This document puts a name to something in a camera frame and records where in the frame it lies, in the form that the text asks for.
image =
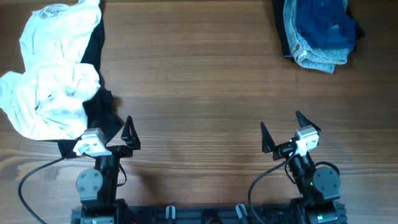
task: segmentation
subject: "clothing pile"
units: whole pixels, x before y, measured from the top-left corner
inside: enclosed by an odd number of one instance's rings
[[[100,0],[34,11],[19,40],[25,73],[0,78],[0,108],[13,127],[35,140],[56,140],[70,152],[87,128],[110,141],[123,125],[101,87],[104,24]]]
[[[285,58],[303,68],[333,73],[347,62],[364,31],[348,0],[272,0]]]

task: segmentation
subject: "black fabric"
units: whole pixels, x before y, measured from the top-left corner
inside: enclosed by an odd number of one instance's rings
[[[289,43],[287,42],[285,24],[284,24],[284,6],[285,0],[272,0],[274,7],[275,25],[278,31],[280,45],[282,47],[282,56],[294,62],[293,55],[290,53]]]
[[[88,45],[81,59],[80,63],[88,63],[94,65],[95,70],[99,75],[99,84],[103,85],[103,77],[100,73],[101,67],[101,52],[102,47],[105,43],[105,29],[104,29],[104,19],[101,18],[98,26],[95,27],[90,36],[90,41],[88,41]]]
[[[291,60],[292,62],[295,62],[292,54],[290,53],[289,43],[287,42],[287,37],[286,37],[286,30],[285,30],[285,24],[284,24],[285,0],[272,0],[272,5],[274,7],[274,17],[275,17],[276,29],[277,29],[277,32],[279,35],[280,45],[282,47],[282,56]],[[349,7],[347,7],[346,15],[349,16],[350,18],[354,19]],[[365,31],[358,24],[358,22],[356,22],[356,24],[355,24],[355,39],[359,40],[359,39],[363,38],[364,36],[365,36]]]
[[[89,63],[94,65],[98,72],[99,81],[103,84],[103,77],[100,74],[101,66],[101,51],[105,42],[104,21],[101,22],[94,29],[90,36],[85,54],[81,63]],[[113,96],[112,93],[101,87],[95,96],[83,103],[83,107],[88,118],[88,128],[100,128],[105,135],[106,142],[110,142],[112,138],[119,132],[123,126],[123,122],[117,115],[113,113]],[[58,148],[62,156],[67,158],[76,157],[72,152],[78,140],[59,140]]]

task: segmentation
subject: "blue jeans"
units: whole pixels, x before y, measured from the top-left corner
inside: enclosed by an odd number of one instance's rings
[[[347,7],[348,0],[343,1]],[[284,23],[287,42],[294,60],[303,68],[311,68],[327,73],[333,73],[335,65],[347,62],[349,49],[322,50],[311,48],[307,41],[297,32],[295,26],[297,0],[286,0],[284,6]]]

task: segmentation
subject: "white bracket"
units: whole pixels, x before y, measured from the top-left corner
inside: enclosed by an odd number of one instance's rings
[[[298,138],[296,141],[296,154],[300,154],[300,156],[305,156],[308,151],[311,151],[318,146],[318,131],[311,125],[297,129],[295,137]]]
[[[83,153],[93,157],[110,156],[112,152],[106,149],[105,144],[105,136],[102,130],[90,128],[81,135],[81,140],[76,143],[73,152],[78,156],[83,155]]]

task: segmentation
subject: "wood grain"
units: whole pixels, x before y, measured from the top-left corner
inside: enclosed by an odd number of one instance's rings
[[[122,160],[128,182],[118,197],[130,205],[247,203],[251,182],[278,164],[261,154],[260,121],[284,142],[300,110],[323,129],[314,161],[341,169],[349,223],[395,223],[398,3],[351,4],[366,38],[328,75],[281,57],[270,1],[107,3],[101,72],[142,143]],[[24,71],[18,40],[43,6],[0,6],[0,74]],[[23,138],[3,112],[0,120],[0,223],[35,223],[17,186],[59,157],[57,145]],[[76,177],[91,167],[80,158],[44,169],[25,183],[25,199],[47,222],[68,223],[80,206]],[[298,196],[283,170],[253,192],[255,203]]]

